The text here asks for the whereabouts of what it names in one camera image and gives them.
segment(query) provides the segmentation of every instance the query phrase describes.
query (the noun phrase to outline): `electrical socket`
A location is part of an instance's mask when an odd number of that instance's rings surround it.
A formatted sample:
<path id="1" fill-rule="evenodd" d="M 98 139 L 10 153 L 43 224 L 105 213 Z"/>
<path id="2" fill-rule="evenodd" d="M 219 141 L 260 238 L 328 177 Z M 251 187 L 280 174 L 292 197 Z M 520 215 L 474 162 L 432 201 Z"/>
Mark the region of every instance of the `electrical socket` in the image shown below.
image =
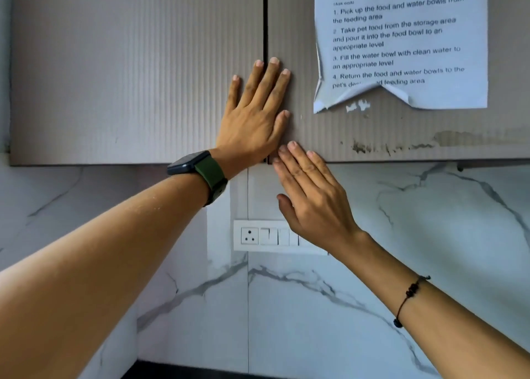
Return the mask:
<path id="1" fill-rule="evenodd" d="M 244 245 L 258 245 L 259 236 L 257 228 L 245 228 L 241 229 L 241 243 Z"/>

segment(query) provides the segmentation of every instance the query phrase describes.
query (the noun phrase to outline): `watch strap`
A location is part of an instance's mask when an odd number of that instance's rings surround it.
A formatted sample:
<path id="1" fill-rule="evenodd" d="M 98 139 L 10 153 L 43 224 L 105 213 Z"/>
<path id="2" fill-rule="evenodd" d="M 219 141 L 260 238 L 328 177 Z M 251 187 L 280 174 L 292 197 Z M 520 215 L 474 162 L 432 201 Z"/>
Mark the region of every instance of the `watch strap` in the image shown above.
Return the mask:
<path id="1" fill-rule="evenodd" d="M 210 196 L 206 204 L 208 206 L 224 192 L 228 180 L 225 178 L 221 166 L 211 155 L 195 164 L 195 171 L 204 178 L 210 187 Z"/>

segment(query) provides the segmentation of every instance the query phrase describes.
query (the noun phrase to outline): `bracelet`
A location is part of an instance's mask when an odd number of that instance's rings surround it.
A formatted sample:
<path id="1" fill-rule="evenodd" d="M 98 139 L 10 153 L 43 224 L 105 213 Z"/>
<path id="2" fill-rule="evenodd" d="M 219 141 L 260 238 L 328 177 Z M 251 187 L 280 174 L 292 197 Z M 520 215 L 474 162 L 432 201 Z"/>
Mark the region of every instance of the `bracelet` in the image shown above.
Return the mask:
<path id="1" fill-rule="evenodd" d="M 427 277 L 424 277 L 424 276 L 420 276 L 418 278 L 418 280 L 414 283 L 412 283 L 409 287 L 409 289 L 407 290 L 407 292 L 405 293 L 407 295 L 407 298 L 405 298 L 403 300 L 403 302 L 401 303 L 401 306 L 399 307 L 398 309 L 398 312 L 397 312 L 397 315 L 396 315 L 396 318 L 394 319 L 394 326 L 396 326 L 398 329 L 401 329 L 403 327 L 403 325 L 401 324 L 401 322 L 399 321 L 399 314 L 401 312 L 401 308 L 403 308 L 403 305 L 405 305 L 405 302 L 407 302 L 407 300 L 409 298 L 412 298 L 414 297 L 414 295 L 418 292 L 418 289 L 420 288 L 419 287 L 419 284 L 420 282 L 422 281 L 427 281 L 427 280 L 430 280 L 430 276 L 427 276 Z"/>

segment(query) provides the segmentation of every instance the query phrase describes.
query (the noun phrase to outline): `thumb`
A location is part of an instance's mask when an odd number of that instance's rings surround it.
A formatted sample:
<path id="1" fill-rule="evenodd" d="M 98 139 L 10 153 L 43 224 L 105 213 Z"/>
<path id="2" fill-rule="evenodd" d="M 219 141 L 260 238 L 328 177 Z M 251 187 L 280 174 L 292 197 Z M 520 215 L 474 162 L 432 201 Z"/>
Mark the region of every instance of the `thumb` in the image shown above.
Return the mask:
<path id="1" fill-rule="evenodd" d="M 294 232 L 300 232 L 300 222 L 298 221 L 298 217 L 296 217 L 295 208 L 293 208 L 291 200 L 283 194 L 276 196 L 276 198 L 278 199 L 280 212 L 289 223 L 289 227 L 291 227 Z"/>
<path id="2" fill-rule="evenodd" d="M 269 143 L 274 148 L 276 148 L 278 143 L 280 143 L 280 139 L 282 139 L 282 135 L 287 128 L 290 116 L 291 113 L 287 110 L 282 111 L 276 116 L 276 119 L 274 120 L 274 127 L 272 127 L 272 133 L 269 137 Z"/>

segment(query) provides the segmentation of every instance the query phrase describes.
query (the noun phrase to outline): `watch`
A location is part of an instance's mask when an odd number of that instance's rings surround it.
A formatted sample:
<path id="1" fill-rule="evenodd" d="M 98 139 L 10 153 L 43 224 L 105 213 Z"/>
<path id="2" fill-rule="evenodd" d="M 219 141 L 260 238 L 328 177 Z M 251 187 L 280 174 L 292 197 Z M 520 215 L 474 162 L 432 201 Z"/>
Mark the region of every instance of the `watch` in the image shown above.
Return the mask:
<path id="1" fill-rule="evenodd" d="M 221 167 L 208 150 L 184 156 L 168 166 L 168 175 L 197 173 L 201 175 L 210 187 L 208 203 L 210 205 L 225 190 L 228 180 Z"/>

